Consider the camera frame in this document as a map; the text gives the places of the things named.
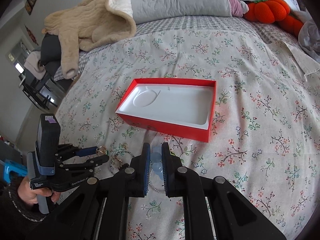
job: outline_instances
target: floral bedsheet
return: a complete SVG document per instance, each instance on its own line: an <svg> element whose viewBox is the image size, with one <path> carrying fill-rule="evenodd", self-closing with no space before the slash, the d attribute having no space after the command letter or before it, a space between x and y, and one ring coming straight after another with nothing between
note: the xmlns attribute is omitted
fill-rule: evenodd
<svg viewBox="0 0 320 240"><path fill-rule="evenodd" d="M310 67L305 74L311 65L281 41L267 45L237 31L171 30L123 40L92 55L64 98L57 113L60 143L105 146L110 160L95 171L103 179L117 171L117 159L130 163L139 155L143 142L169 142L185 166L209 178L224 176L291 240L320 201L320 75ZM216 80L210 142L124 123L116 106L141 77ZM184 235L181 199L154 186L145 198L130 199L128 239Z"/></svg>

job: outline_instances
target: open red box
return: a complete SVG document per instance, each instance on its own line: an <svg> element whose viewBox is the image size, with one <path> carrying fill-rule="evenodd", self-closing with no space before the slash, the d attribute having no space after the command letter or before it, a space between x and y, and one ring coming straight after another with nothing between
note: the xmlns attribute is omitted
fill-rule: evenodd
<svg viewBox="0 0 320 240"><path fill-rule="evenodd" d="M216 87L204 79L134 79L116 113L132 126L209 142Z"/></svg>

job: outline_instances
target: white plastic tray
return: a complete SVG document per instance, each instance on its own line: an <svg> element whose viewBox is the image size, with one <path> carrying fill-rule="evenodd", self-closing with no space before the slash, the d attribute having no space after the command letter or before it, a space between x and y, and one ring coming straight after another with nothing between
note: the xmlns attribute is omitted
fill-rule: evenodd
<svg viewBox="0 0 320 240"><path fill-rule="evenodd" d="M213 87L138 84L116 113L207 130L213 93Z"/></svg>

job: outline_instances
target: flower print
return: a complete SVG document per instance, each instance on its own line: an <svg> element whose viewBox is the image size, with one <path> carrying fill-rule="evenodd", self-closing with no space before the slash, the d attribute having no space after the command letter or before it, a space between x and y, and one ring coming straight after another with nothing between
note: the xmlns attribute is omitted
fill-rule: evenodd
<svg viewBox="0 0 320 240"><path fill-rule="evenodd" d="M218 163L218 166L219 166L220 168L223 167L223 166L224 166L223 161L219 162L219 163Z"/></svg>
<svg viewBox="0 0 320 240"><path fill-rule="evenodd" d="M235 163L235 160L233 158L228 159L229 164Z"/></svg>

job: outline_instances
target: purple sticker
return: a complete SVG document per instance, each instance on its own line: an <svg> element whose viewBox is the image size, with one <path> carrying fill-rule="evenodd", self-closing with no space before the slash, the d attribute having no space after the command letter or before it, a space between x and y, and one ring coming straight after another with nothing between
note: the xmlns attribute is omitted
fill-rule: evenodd
<svg viewBox="0 0 320 240"><path fill-rule="evenodd" d="M52 115L46 115L45 120L49 121L49 123L56 123L56 120L53 118Z"/></svg>

